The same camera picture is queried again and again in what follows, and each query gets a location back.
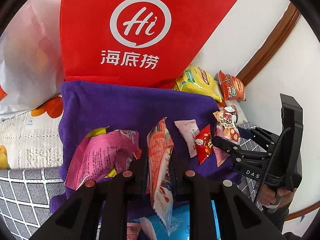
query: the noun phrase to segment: hand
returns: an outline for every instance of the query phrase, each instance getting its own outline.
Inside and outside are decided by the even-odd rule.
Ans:
[[[296,192],[297,189],[294,190],[294,192],[291,192],[287,190],[284,187],[278,188],[277,190],[277,195],[278,196],[283,196],[279,207],[283,207],[290,203],[293,199],[294,193]],[[276,202],[276,192],[274,192],[272,189],[270,189],[267,185],[262,186],[261,193],[259,195],[259,202],[263,205],[271,205]]]

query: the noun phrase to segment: gray checkered cloth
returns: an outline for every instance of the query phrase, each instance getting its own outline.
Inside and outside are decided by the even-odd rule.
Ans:
[[[251,123],[241,128],[255,127]],[[252,140],[240,139],[243,150],[265,152]],[[254,200],[256,182],[241,178],[238,188]],[[0,170],[0,217],[18,240],[28,240],[30,236],[51,216],[49,202],[53,196],[64,193],[59,168],[39,170]]]
[[[256,126],[250,122],[247,122],[247,123],[239,125],[239,127],[244,128],[244,129],[248,129],[248,128],[254,128]],[[263,148],[261,148],[258,144],[256,144],[251,139],[247,140],[247,139],[240,138],[240,147],[241,147],[241,149],[247,150],[247,151],[265,152],[265,150]],[[242,176],[241,183],[239,185],[237,185],[237,187],[248,198],[250,198],[252,200],[252,202],[253,202],[253,200],[256,196],[256,193],[257,193],[257,186],[258,185],[256,184],[255,180],[249,179],[245,176]],[[259,201],[257,202],[257,207],[262,211],[262,206],[259,203]]]

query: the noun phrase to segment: blue package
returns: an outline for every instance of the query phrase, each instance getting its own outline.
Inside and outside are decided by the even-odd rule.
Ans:
[[[211,201],[213,213],[214,213],[214,221],[216,224],[216,232],[217,239],[220,240],[220,230],[217,219],[216,207],[214,205],[214,201]],[[153,215],[147,217],[156,232],[157,240],[189,240],[190,233],[190,215],[189,215],[189,204],[183,205],[179,208],[176,208],[172,211],[172,219],[171,219],[171,235],[170,237],[167,235],[163,224],[160,222],[160,219],[157,215]]]

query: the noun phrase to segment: wooden frame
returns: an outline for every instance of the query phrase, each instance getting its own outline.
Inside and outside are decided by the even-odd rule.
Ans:
[[[265,67],[278,49],[287,39],[300,17],[298,9],[290,3],[284,15],[266,39],[263,46],[253,55],[251,60],[238,73],[246,86]]]
[[[304,216],[304,215],[312,212],[313,210],[316,210],[316,209],[319,208],[319,207],[320,207],[320,201],[318,201],[318,202],[314,203],[313,205],[308,206],[308,207],[306,207],[306,208],[304,208],[304,209],[301,209],[301,210],[299,210],[299,211],[297,211],[297,212],[294,212],[294,213],[289,214],[289,215],[286,217],[285,221],[289,221],[289,220],[292,220],[292,219],[295,219],[295,218]]]

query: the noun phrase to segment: small red packet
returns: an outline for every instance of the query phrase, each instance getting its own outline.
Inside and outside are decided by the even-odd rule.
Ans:
[[[212,152],[212,138],[209,124],[196,136],[195,143],[199,164],[201,164]]]

